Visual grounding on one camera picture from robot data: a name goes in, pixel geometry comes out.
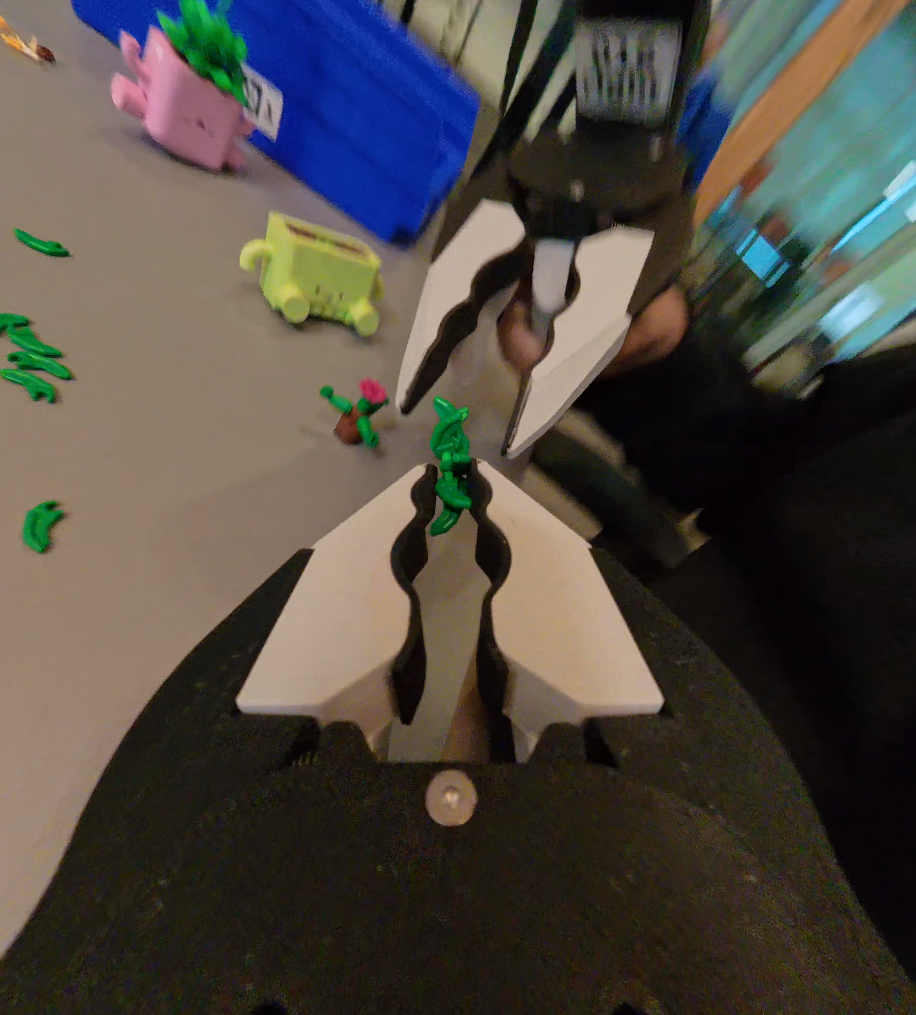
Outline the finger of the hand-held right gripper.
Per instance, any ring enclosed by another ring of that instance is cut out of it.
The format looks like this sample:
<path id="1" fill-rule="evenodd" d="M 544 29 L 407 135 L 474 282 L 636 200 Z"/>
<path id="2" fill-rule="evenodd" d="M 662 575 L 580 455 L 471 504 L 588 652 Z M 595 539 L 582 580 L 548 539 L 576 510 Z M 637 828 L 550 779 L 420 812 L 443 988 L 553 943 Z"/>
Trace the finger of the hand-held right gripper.
<path id="1" fill-rule="evenodd" d="M 484 306 L 526 270 L 526 227 L 515 208 L 481 200 L 426 273 L 397 382 L 396 405 L 414 412 L 461 343 L 477 329 Z"/>
<path id="2" fill-rule="evenodd" d="M 547 432 L 620 349 L 629 301 L 654 236 L 618 225 L 579 242 L 577 292 L 552 317 L 548 347 L 521 387 L 502 447 L 505 458 L 520 456 Z"/>

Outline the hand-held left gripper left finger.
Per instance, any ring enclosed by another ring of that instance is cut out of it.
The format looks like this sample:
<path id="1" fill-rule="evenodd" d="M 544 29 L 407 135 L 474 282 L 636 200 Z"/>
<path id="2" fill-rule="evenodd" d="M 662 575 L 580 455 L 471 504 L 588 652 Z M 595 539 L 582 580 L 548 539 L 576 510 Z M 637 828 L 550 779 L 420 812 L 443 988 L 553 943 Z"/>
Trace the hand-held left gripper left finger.
<path id="1" fill-rule="evenodd" d="M 236 698 L 245 715 L 356 725 L 375 754 L 426 691 L 415 577 L 437 510 L 437 469 L 411 469 L 304 554 L 286 605 Z"/>

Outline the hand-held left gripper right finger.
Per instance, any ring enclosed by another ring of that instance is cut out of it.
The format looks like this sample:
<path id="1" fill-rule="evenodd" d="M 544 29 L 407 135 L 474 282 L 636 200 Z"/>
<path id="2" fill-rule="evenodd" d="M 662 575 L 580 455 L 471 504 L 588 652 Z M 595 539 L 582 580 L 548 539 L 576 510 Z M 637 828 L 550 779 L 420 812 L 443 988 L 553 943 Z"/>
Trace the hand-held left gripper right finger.
<path id="1" fill-rule="evenodd" d="M 490 756 L 525 762 L 553 725 L 657 715 L 664 695 L 591 545 L 488 463 L 470 467 L 469 495 Z"/>

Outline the person's right hand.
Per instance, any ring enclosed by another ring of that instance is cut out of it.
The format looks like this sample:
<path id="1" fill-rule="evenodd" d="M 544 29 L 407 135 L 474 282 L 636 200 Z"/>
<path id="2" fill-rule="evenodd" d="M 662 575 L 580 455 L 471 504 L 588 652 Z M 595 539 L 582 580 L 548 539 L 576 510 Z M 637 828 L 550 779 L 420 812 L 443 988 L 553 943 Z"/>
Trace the person's right hand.
<path id="1" fill-rule="evenodd" d="M 603 379 L 632 373 L 661 361 L 676 349 L 686 333 L 689 304 L 677 284 L 667 287 L 636 315 L 617 354 L 599 374 Z M 518 291 L 503 310 L 497 335 L 502 358 L 519 376 L 531 373 L 541 359 L 542 340 L 531 330 L 530 297 Z"/>

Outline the lime green toy pot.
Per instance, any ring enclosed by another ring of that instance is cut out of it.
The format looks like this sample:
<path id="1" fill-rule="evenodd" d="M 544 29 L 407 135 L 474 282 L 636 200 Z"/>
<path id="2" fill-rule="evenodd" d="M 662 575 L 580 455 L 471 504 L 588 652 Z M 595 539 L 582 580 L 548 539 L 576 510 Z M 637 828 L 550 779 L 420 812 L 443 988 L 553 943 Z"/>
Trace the lime green toy pot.
<path id="1" fill-rule="evenodd" d="M 288 323 L 326 320 L 363 338 L 378 330 L 382 260 L 355 236 L 271 211 L 266 234 L 242 247 L 239 267 L 257 274 L 263 297 Z"/>

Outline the blue plastic bin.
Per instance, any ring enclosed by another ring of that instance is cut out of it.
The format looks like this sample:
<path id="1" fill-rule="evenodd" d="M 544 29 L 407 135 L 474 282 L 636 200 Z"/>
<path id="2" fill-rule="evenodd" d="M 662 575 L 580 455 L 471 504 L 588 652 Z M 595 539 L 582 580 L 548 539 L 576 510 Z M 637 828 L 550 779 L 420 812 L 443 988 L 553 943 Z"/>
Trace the blue plastic bin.
<path id="1" fill-rule="evenodd" d="M 248 45 L 246 140 L 384 242 L 408 246 L 464 168 L 477 94 L 375 2 L 233 2 Z M 119 45 L 178 2 L 72 2 Z"/>

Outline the toy cactus with pink flower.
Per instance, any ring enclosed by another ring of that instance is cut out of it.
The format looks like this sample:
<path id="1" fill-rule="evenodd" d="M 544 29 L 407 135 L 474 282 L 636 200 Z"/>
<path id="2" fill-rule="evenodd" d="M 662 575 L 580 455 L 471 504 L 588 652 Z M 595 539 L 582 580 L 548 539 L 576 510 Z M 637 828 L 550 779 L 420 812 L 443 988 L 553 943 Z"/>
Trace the toy cactus with pink flower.
<path id="1" fill-rule="evenodd" d="M 389 404 L 386 387 L 371 377 L 359 380 L 359 398 L 350 400 L 335 392 L 334 387 L 320 387 L 320 396 L 339 412 L 334 433 L 346 445 L 363 445 L 376 449 L 380 436 L 372 425 L 372 418 Z"/>

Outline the person's black jacket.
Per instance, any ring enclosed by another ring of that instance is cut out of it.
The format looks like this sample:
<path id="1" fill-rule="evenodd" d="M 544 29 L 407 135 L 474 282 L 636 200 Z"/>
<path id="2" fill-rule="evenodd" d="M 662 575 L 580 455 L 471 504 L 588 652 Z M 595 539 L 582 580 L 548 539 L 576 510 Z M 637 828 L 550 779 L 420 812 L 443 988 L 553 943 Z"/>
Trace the person's black jacket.
<path id="1" fill-rule="evenodd" d="M 744 684 L 916 982 L 916 342 L 805 398 L 685 338 L 577 408 L 709 541 L 654 591 Z"/>

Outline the pink toy pot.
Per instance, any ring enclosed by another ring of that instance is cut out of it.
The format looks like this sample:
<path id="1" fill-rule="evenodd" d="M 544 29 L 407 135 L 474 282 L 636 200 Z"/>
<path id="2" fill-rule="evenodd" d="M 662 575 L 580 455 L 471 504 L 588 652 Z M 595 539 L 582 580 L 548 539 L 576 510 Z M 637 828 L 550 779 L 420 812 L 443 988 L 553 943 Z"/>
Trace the pink toy pot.
<path id="1" fill-rule="evenodd" d="M 200 76 L 158 26 L 144 44 L 121 32 L 119 45 L 132 77 L 113 76 L 113 105 L 172 156 L 202 170 L 243 171 L 240 143 L 253 130 L 244 106 Z"/>

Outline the scattered green leaf pieces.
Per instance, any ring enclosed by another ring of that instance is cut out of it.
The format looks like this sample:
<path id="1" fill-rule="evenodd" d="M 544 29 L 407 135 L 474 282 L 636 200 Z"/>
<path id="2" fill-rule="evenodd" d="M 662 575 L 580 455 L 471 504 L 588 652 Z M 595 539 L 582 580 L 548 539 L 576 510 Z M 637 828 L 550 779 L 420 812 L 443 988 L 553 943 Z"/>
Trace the scattered green leaf pieces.
<path id="1" fill-rule="evenodd" d="M 63 361 L 63 352 L 45 343 L 23 313 L 0 311 L 0 338 L 12 345 L 6 367 L 0 368 L 2 380 L 20 387 L 32 403 L 56 405 L 60 399 L 58 383 L 74 379 Z M 22 521 L 24 546 L 36 554 L 48 553 L 54 545 L 55 529 L 65 515 L 59 501 L 42 501 L 30 507 Z"/>

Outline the small pink orange pieces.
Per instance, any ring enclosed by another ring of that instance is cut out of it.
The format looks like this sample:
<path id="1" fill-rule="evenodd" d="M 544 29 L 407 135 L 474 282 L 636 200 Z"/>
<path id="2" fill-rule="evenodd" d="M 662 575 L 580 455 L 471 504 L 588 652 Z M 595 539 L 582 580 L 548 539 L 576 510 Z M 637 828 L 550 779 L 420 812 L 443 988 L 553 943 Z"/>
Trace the small pink orange pieces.
<path id="1" fill-rule="evenodd" d="M 23 38 L 13 29 L 12 25 L 1 14 L 0 42 L 13 52 L 28 57 L 34 63 L 52 65 L 56 62 L 56 56 L 52 50 L 41 44 L 35 36 L 31 36 L 29 39 Z"/>

